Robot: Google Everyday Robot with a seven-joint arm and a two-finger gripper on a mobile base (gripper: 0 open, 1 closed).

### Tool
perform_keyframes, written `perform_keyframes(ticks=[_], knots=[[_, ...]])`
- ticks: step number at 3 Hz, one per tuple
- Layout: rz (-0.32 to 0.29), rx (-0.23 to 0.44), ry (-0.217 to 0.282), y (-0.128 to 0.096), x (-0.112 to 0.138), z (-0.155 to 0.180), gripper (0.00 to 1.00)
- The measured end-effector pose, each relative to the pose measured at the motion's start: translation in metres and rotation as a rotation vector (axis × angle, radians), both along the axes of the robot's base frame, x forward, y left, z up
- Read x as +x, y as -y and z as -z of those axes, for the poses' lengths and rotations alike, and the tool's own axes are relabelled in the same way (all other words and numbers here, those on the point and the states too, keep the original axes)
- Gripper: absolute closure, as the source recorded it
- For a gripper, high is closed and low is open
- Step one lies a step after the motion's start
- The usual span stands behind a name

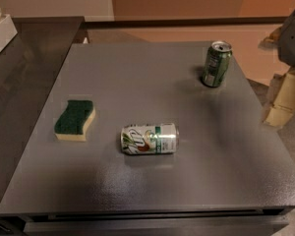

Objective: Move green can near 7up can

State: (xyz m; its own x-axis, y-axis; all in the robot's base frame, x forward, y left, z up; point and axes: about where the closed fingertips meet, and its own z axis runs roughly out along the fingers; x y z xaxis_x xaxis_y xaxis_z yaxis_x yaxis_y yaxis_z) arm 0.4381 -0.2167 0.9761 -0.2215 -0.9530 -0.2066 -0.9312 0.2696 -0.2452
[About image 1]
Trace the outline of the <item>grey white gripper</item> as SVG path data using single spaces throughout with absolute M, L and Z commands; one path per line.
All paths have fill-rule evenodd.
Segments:
M 263 122 L 283 127 L 295 114 L 295 10 L 259 44 L 260 48 L 276 48 L 281 62 L 293 66 L 284 75 L 275 74 L 266 93 Z

